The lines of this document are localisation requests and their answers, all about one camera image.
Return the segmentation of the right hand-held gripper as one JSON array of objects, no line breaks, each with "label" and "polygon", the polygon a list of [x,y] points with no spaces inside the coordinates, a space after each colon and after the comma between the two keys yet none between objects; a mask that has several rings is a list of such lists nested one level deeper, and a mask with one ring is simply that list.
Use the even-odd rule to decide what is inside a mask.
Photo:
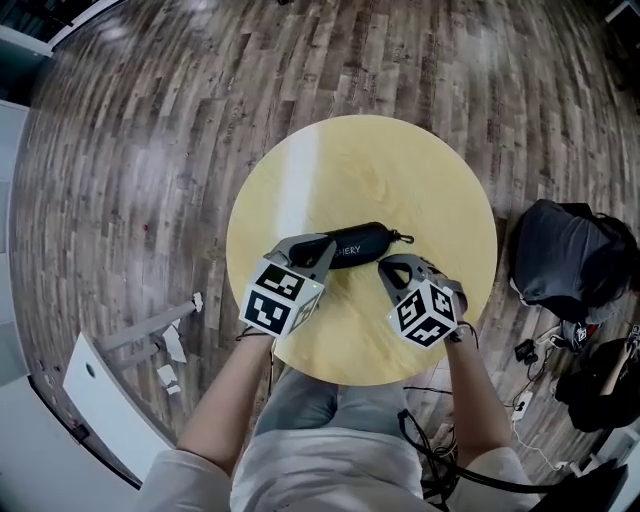
[{"label": "right hand-held gripper", "polygon": [[431,347],[458,328],[468,308],[460,282],[415,254],[381,259],[378,274],[394,306],[389,322],[403,340]]}]

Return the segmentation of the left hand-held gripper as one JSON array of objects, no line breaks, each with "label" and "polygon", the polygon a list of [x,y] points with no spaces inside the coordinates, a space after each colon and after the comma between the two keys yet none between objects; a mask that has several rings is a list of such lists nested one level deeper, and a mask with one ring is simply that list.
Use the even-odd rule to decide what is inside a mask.
[{"label": "left hand-held gripper", "polygon": [[299,328],[318,306],[336,247],[335,240],[324,234],[282,239],[258,262],[245,290],[240,320],[276,339]]}]

